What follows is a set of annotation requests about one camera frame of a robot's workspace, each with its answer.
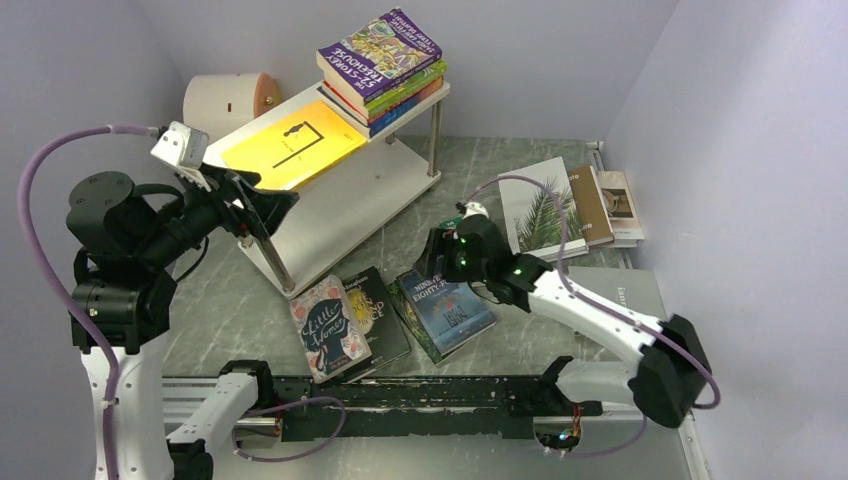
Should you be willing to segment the blue Nineteen Eighty-Four book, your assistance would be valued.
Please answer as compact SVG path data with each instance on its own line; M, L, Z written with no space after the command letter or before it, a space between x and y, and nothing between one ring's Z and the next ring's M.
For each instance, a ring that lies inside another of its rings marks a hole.
M465 283L425 279L414 270L395 280L445 359L496 324L495 315Z

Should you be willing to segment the yellow Little Prince book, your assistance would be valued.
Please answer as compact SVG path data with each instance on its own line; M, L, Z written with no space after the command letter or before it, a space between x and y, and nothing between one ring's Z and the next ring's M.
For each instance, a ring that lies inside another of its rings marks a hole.
M296 191L367 143L322 101L249 135L221 154L232 170L256 173L260 190Z

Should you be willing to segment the black Moon and Sixpence book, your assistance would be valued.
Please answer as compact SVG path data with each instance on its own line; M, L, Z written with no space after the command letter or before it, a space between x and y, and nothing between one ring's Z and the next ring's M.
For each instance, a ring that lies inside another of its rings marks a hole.
M342 375L351 383L374 373L411 352L402 322L379 270L372 266L343 280L360 331L371 350L371 357Z

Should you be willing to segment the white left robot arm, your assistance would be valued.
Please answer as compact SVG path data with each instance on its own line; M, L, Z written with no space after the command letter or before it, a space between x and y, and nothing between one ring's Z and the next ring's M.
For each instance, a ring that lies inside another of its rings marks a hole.
M205 165L203 184L134 183L94 174L69 197L80 242L74 261L72 342L91 383L99 479L209 479L213 453L244 413L273 409L268 364L227 363L214 393L173 432L165 429L162 367L177 282L169 267L216 229L250 238L274 274L287 274L271 238L298 201L261 191L259 175Z

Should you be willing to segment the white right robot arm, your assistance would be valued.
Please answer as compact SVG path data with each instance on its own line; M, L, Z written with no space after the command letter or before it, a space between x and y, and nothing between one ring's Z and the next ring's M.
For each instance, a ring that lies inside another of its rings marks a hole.
M617 356L610 365L569 360L554 368L554 378L539 389L550 413L586 401L611 402L677 428L691 410L701 408L703 389L717 387L688 319L660 319L626 308L571 281L545 260L513 253L484 214L472 214L453 229L431 229L414 268L426 278L479 282L500 303L559 321Z

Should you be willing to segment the blue orange book in stack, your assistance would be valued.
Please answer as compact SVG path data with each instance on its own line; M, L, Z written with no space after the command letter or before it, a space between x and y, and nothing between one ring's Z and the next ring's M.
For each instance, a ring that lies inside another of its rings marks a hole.
M443 88L443 85L444 78L439 77L414 95L393 105L390 109L378 115L375 120L369 120L368 122L364 122L358 113L355 113L336 93L332 92L330 87L321 85L317 88L317 92L321 95L321 100L330 109L347 121L360 134L371 138L385 130L414 107L436 94Z

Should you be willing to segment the green treehouse book in stack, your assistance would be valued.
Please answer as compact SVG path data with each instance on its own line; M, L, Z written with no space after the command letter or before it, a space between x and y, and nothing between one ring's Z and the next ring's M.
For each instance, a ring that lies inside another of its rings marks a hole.
M444 59L438 60L422 71L410 76L403 83L388 89L374 100L369 101L366 104L368 113L367 122L374 122L386 111L394 108L438 78L441 78L447 69L448 63Z

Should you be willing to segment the green 104-storey treehouse book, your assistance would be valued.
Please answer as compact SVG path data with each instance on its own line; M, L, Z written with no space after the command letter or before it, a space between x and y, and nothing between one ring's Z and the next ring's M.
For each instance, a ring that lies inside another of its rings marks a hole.
M441 223L441 227L445 229L455 229L457 225L463 220L462 216L457 216L452 219L446 220Z

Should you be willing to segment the dark green garden book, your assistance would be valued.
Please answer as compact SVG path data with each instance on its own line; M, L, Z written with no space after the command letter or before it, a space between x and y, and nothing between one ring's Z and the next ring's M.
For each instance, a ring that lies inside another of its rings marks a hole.
M422 347L431 362L434 365L439 365L445 357L438 350L433 339L426 331L424 324L415 312L409 300L406 298L399 282L394 280L389 283L387 285L387 291L389 293L390 301L404 326Z

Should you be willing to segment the white palm leaf book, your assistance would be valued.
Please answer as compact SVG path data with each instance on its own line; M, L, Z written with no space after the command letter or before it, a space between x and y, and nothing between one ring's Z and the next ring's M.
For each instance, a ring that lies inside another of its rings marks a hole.
M566 231L564 256L586 254L589 247L564 160L555 157L511 174L515 178L500 182L499 193L512 251L553 263L558 258L562 232Z

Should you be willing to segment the white two-tier shelf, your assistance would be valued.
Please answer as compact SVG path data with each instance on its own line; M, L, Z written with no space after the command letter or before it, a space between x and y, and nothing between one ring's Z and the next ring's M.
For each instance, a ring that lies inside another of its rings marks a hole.
M440 178L436 142L451 86L415 105L367 143L306 184L278 230L242 252L287 298L298 296L375 234ZM396 132L430 114L429 153L417 154Z

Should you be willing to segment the white tape roll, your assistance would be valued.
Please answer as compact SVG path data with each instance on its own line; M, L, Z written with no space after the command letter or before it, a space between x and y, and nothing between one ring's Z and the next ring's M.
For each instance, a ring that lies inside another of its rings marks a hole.
M197 75L183 98L183 123L215 142L283 102L268 73Z

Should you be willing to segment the floral Little Women book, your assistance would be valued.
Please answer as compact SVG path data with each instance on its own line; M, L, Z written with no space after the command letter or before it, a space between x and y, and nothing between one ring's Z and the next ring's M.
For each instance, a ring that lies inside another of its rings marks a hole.
M328 382L371 359L371 349L335 275L292 299L290 312L315 383Z

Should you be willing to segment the brown cover book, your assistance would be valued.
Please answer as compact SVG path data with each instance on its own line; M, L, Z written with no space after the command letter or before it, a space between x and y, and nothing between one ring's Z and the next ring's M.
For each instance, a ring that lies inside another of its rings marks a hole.
M568 177L587 246L595 249L613 243L614 234L596 169L591 165L574 168L568 171Z

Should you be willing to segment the white magazine with photo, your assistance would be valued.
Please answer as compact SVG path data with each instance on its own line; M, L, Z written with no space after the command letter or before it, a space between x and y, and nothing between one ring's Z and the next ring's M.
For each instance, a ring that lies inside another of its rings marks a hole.
M597 181L604 200L616 248L636 248L645 239L627 178L621 171L599 171Z

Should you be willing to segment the purple treehouse book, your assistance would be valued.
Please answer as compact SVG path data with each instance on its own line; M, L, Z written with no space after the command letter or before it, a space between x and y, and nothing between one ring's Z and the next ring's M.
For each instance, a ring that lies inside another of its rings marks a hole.
M324 80L365 105L441 60L441 47L402 9L393 8L351 35L317 50Z

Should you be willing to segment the grey laptop box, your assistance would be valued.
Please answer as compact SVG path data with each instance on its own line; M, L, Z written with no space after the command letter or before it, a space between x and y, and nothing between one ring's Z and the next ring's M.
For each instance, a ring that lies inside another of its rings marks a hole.
M652 271L622 268L570 266L568 277L622 307L668 318L656 276Z

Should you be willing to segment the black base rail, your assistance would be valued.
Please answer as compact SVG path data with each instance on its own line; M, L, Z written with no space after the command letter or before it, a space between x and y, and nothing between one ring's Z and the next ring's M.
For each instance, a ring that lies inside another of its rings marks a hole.
M598 417L598 401L570 402L539 375L373 377L316 384L304 376L274 380L280 412L253 409L244 425L270 419L283 442L346 437L498 435L532 440L536 421Z

